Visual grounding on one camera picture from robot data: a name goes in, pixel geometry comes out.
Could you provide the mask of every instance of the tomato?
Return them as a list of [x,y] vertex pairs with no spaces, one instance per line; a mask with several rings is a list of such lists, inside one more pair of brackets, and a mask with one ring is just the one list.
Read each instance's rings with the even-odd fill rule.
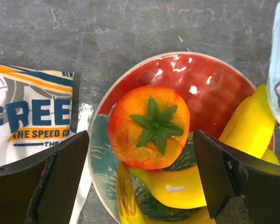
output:
[[190,112],[180,95],[158,85],[133,89],[110,115],[114,153],[129,166],[160,169],[180,155],[189,135]]

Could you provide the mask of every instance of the blue stripe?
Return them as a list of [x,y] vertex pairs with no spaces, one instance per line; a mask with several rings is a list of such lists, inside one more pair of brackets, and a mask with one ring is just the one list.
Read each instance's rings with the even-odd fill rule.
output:
[[17,143],[14,144],[14,146],[19,147],[19,146],[43,146],[43,143]]
[[52,83],[56,83],[56,84],[60,84],[60,85],[65,85],[65,86],[69,86],[69,87],[73,87],[73,81],[72,80],[68,80],[66,78],[52,76],[52,75],[49,75],[49,74],[41,72],[41,71],[29,71],[27,69],[18,68],[18,67],[10,66],[10,65],[4,65],[4,66],[7,66],[7,67],[10,67],[10,68],[13,68],[13,69],[21,70],[23,72],[21,72],[21,71],[18,72],[18,73],[21,73],[21,74],[27,74],[27,75],[30,75],[30,76],[34,76],[36,78],[40,78],[42,80],[46,80],[48,82],[52,82]]

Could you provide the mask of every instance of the banana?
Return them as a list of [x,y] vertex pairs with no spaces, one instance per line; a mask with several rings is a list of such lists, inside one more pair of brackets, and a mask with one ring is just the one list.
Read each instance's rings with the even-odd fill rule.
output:
[[[259,86],[235,110],[219,140],[261,158],[269,145],[275,118],[267,103],[266,86]],[[179,209],[206,206],[197,165],[182,171],[142,170],[128,167],[162,204]]]
[[280,166],[280,162],[278,160],[278,157],[276,156],[276,154],[271,150],[271,149],[267,149],[266,152],[264,153],[264,155],[261,158],[264,161],[276,164]]
[[175,222],[156,221],[145,216],[137,202],[127,165],[120,162],[117,170],[116,199],[121,224],[216,224],[206,207],[187,219]]

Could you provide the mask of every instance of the orange stripe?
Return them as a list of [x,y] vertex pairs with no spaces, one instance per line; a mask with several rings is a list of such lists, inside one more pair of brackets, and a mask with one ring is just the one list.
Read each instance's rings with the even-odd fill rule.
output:
[[18,70],[18,69],[13,69],[13,68],[10,68],[10,67],[7,67],[7,66],[4,66],[4,65],[0,65],[0,72],[14,72],[14,71],[21,71],[21,70]]
[[39,140],[39,139],[64,139],[70,134],[68,127],[26,127],[19,129],[16,133],[12,134],[9,141],[13,140]]
[[22,76],[22,75],[15,74],[15,73],[10,73],[10,72],[4,72],[4,73],[7,74],[7,75],[9,75],[9,76],[21,78],[21,79],[30,81],[30,82],[32,82],[32,83],[36,83],[36,84],[39,84],[39,85],[43,85],[43,86],[49,87],[49,88],[51,88],[51,89],[73,92],[73,89],[72,89],[72,88],[69,89],[69,88],[64,88],[64,87],[60,87],[60,86],[51,85],[51,84],[48,84],[48,83],[45,83],[45,82],[42,82],[42,81],[39,81],[39,80],[35,80],[35,79],[33,79],[33,78],[30,78],[30,77]]

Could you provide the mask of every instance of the table surface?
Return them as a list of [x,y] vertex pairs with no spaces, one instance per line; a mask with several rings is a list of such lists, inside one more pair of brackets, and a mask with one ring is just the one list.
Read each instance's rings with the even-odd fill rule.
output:
[[[277,0],[0,0],[0,63],[75,72],[72,128],[142,60],[217,57],[266,83]],[[276,130],[280,158],[280,132]],[[80,224],[115,224],[93,187]]]

